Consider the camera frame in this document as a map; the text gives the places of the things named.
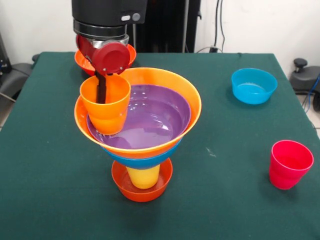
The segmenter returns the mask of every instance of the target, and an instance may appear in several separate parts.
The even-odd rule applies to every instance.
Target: cup rim
[[[110,102],[110,103],[96,103],[96,102],[93,102],[93,101],[88,100],[88,99],[83,95],[83,93],[82,93],[82,88],[83,88],[84,84],[86,83],[86,81],[89,81],[90,79],[93,79],[93,78],[97,78],[95,75],[87,78],[87,79],[84,80],[83,83],[81,84],[80,90],[79,90],[79,91],[80,91],[80,96],[81,96],[81,98],[82,98],[83,100],[85,100],[86,102],[91,103],[91,104],[93,104],[93,105],[97,105],[97,106],[111,106],[111,105],[114,105],[114,104],[117,104],[117,103],[122,102],[122,101],[125,100],[128,96],[130,96],[130,94],[131,94],[131,84],[130,84],[130,82],[129,82],[127,79],[125,79],[124,77],[119,76],[119,75],[118,75],[118,77],[122,78],[122,79],[128,84],[128,86],[129,86],[129,91],[128,91],[128,93],[127,93],[123,98],[121,98],[120,100],[114,101],[114,102]]]
[[[308,167],[306,167],[306,168],[303,168],[303,169],[296,169],[296,168],[288,167],[288,166],[282,164],[281,162],[279,162],[278,159],[276,158],[276,156],[274,155],[274,147],[275,147],[277,144],[284,143],[284,142],[295,143],[295,144],[298,144],[298,145],[302,146],[303,148],[305,148],[305,149],[309,152],[309,154],[311,155],[311,158],[312,158],[312,159],[311,159],[312,161],[311,161],[310,165],[309,165]],[[283,166],[283,167],[286,168],[286,169],[293,170],[293,171],[297,171],[297,172],[305,171],[305,170],[310,169],[310,168],[312,167],[312,165],[314,164],[314,161],[315,161],[314,155],[312,154],[312,152],[310,151],[310,149],[307,148],[307,147],[306,147],[305,145],[303,145],[302,143],[300,143],[300,142],[298,142],[298,141],[294,141],[294,140],[280,140],[280,141],[277,141],[275,144],[273,144],[273,146],[272,146],[272,148],[271,148],[271,154],[272,154],[273,159],[274,159],[277,163],[279,163],[281,166]]]

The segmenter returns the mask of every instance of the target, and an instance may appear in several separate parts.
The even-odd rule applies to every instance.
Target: white wall
[[[71,0],[0,0],[0,33],[13,64],[77,49]]]
[[[201,1],[195,50],[215,38],[217,1]],[[294,58],[320,65],[320,0],[223,0],[222,11],[225,53],[274,53],[287,76]]]
[[[214,42],[215,7],[202,0],[196,50]],[[320,65],[320,0],[223,0],[222,22],[227,53],[274,53],[287,75],[296,57]],[[0,32],[13,63],[77,49],[71,0],[0,0]]]

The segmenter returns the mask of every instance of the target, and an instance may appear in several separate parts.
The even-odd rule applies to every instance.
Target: pink cup
[[[312,152],[299,142],[281,140],[271,149],[270,182],[281,190],[296,185],[314,164]]]

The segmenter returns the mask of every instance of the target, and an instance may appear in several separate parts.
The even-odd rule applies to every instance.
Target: small orange bowl
[[[170,158],[168,158],[160,164],[159,178],[156,184],[148,189],[140,189],[132,184],[127,169],[124,165],[114,161],[111,168],[113,181],[119,188],[120,192],[127,199],[139,203],[150,202],[160,197],[164,193],[172,177],[172,173],[173,166]]]
[[[130,68],[132,63],[136,59],[137,52],[136,52],[135,48],[133,46],[131,46],[130,44],[127,45],[127,48],[130,53],[130,61],[129,61],[129,68]],[[74,55],[74,60],[75,60],[76,64],[78,64],[79,67],[82,68],[82,70],[84,70],[87,74],[89,74],[90,76],[95,75],[95,68],[91,65],[89,60],[86,59],[85,56],[83,56],[83,54],[80,52],[80,50],[76,51],[76,53]]]

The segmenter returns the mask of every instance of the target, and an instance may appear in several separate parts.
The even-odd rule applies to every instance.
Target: blue bowl
[[[233,95],[246,104],[262,104],[274,93],[277,79],[270,73],[256,69],[243,68],[231,77]]]
[[[149,169],[149,168],[152,168],[152,167],[155,167],[155,166],[161,164],[167,158],[169,158],[176,151],[181,140],[178,141],[178,143],[176,145],[174,145],[173,148],[171,148],[170,150],[168,150],[158,156],[149,157],[149,158],[141,158],[141,159],[125,158],[122,156],[115,155],[105,148],[102,148],[102,149],[105,150],[106,153],[113,160],[117,161],[118,163],[120,163],[122,165],[125,165],[126,167],[133,168],[133,169]]]

